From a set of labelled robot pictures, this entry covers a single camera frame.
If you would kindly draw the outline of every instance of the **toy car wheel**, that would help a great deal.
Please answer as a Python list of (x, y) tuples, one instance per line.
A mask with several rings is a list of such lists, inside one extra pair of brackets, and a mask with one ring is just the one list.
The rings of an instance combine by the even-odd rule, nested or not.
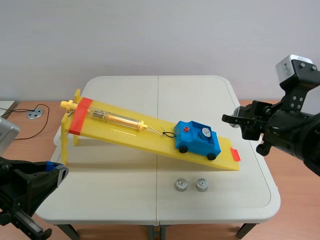
[(187, 146), (181, 146), (179, 147), (179, 152), (182, 154), (185, 154), (188, 152), (188, 147)]
[(209, 154), (208, 156), (206, 156), (208, 158), (208, 160), (212, 161), (215, 160), (217, 158), (217, 156), (215, 154)]

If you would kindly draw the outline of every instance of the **yellow ramp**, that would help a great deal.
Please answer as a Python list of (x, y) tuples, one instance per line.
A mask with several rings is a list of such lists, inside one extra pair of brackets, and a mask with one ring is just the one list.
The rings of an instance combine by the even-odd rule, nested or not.
[[(163, 132), (162, 128), (166, 132), (174, 132), (174, 127), (176, 125), (176, 123), (143, 115), (134, 111), (98, 101), (93, 101), (90, 107), (144, 121), (144, 124), (151, 126), (160, 133)], [(73, 117), (74, 115), (72, 114), (69, 118), (64, 119), (65, 132), (69, 131)], [(180, 153), (175, 147), (174, 138), (160, 136), (159, 134), (148, 131), (146, 129), (138, 131), (130, 127), (106, 122), (92, 117), (89, 114), (87, 114), (87, 116), (85, 117), (80, 135), (214, 168), (225, 170), (239, 170), (239, 164), (238, 162), (234, 161), (230, 150), (230, 148), (232, 147), (230, 140), (221, 136), (218, 137), (221, 153), (215, 160), (210, 161), (206, 156), (194, 154), (191, 152)]]

